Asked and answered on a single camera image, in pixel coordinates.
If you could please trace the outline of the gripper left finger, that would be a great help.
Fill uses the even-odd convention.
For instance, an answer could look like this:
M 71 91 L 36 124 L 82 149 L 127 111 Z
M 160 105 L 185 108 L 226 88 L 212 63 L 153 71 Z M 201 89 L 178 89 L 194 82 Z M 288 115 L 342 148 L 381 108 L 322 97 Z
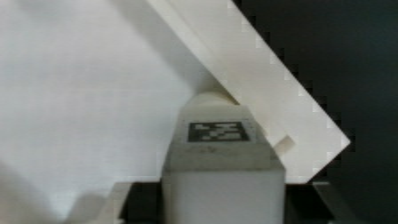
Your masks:
M 164 224 L 164 197 L 159 182 L 114 185 L 96 224 Z

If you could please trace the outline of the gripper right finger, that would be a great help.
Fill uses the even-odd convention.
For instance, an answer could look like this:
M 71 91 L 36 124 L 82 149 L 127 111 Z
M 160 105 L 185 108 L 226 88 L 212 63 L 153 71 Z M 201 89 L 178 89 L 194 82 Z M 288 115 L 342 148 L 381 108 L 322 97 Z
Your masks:
M 356 224 L 356 214 L 327 181 L 286 186 L 285 224 Z

